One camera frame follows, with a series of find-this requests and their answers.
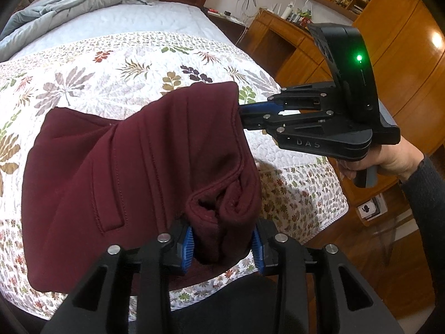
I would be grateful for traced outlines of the person right hand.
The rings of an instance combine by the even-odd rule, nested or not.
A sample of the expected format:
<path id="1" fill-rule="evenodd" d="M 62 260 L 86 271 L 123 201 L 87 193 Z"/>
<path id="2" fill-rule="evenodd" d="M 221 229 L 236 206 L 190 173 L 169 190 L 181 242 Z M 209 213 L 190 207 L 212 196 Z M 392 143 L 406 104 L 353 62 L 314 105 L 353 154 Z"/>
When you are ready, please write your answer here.
<path id="1" fill-rule="evenodd" d="M 337 160 L 337 166 L 342 175 L 350 180 L 359 171 L 377 167 L 379 174 L 396 176 L 406 182 L 417 171 L 424 158 L 424 153 L 402 136 L 396 145 L 374 146 L 362 160 Z"/>

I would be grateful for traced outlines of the dark sleeved right forearm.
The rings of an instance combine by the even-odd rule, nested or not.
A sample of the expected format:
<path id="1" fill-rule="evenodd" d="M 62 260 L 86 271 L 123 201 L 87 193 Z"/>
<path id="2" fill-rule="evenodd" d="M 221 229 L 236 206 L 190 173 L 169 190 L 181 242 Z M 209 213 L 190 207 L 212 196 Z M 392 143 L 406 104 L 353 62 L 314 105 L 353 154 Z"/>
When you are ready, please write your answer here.
<path id="1" fill-rule="evenodd" d="M 401 184 L 419 228 L 436 296 L 444 306 L 444 180 L 425 157 L 410 178 Z"/>

